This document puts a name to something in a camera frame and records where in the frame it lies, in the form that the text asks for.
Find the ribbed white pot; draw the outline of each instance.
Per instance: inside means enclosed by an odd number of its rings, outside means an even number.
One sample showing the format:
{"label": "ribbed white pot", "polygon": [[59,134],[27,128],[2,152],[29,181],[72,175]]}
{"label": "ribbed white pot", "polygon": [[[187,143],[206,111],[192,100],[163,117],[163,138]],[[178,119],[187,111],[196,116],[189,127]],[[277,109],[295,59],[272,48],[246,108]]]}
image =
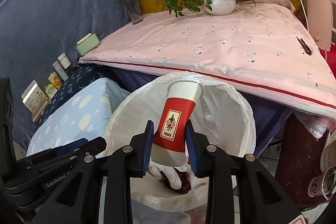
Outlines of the ribbed white pot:
{"label": "ribbed white pot", "polygon": [[211,15],[224,16],[231,14],[236,6],[236,0],[212,0],[212,11],[203,5],[204,9]]}

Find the navy blue floral fabric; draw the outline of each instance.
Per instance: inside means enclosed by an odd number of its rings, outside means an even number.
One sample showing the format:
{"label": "navy blue floral fabric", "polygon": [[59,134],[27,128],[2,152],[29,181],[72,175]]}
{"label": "navy blue floral fabric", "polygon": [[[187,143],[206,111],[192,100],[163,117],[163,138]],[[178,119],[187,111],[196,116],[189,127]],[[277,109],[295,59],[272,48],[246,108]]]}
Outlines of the navy blue floral fabric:
{"label": "navy blue floral fabric", "polygon": [[124,84],[109,67],[95,64],[77,65],[74,74],[63,83],[55,96],[50,100],[47,107],[42,111],[40,119],[35,123],[35,132],[60,106],[64,105],[65,102],[80,90],[100,78],[109,78],[116,82],[122,89],[127,90]]}

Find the purple fabric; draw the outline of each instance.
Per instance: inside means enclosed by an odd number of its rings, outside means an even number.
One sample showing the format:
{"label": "purple fabric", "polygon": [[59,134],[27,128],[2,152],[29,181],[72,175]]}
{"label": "purple fabric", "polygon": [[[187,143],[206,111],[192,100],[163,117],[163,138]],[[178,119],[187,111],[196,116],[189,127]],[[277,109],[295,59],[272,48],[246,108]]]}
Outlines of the purple fabric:
{"label": "purple fabric", "polygon": [[[157,75],[149,75],[138,71],[113,67],[111,69],[123,82],[129,92],[137,90],[158,77]],[[284,124],[286,118],[291,112],[291,109],[287,106],[280,105],[261,97],[244,92],[240,93],[249,102],[253,110],[256,129],[256,148],[253,154],[255,156],[259,156]]]}

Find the metal screw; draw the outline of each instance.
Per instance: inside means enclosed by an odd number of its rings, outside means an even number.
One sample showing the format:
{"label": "metal screw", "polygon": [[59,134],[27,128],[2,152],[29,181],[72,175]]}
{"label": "metal screw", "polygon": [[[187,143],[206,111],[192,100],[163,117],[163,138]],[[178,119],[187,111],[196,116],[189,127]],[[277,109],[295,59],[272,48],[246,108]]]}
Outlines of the metal screw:
{"label": "metal screw", "polygon": [[252,154],[247,154],[245,156],[245,158],[248,160],[248,161],[254,161],[255,160],[255,156],[253,156]]}
{"label": "metal screw", "polygon": [[85,162],[92,162],[94,157],[92,155],[85,156],[84,161]]}
{"label": "metal screw", "polygon": [[209,152],[215,152],[217,150],[217,147],[211,144],[207,146],[207,150]]}
{"label": "metal screw", "polygon": [[133,150],[133,147],[130,146],[130,145],[126,145],[126,146],[123,147],[123,151],[124,151],[125,153],[132,152],[132,150]]}

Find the light blue polka dot fabric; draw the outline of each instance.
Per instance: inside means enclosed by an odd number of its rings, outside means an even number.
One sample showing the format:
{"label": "light blue polka dot fabric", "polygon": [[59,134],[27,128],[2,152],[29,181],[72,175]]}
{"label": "light blue polka dot fabric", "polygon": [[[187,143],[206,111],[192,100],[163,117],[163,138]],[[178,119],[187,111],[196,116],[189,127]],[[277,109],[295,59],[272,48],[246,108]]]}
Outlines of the light blue polka dot fabric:
{"label": "light blue polka dot fabric", "polygon": [[91,83],[49,116],[32,137],[27,156],[81,138],[104,137],[112,113],[129,94],[108,78]]}

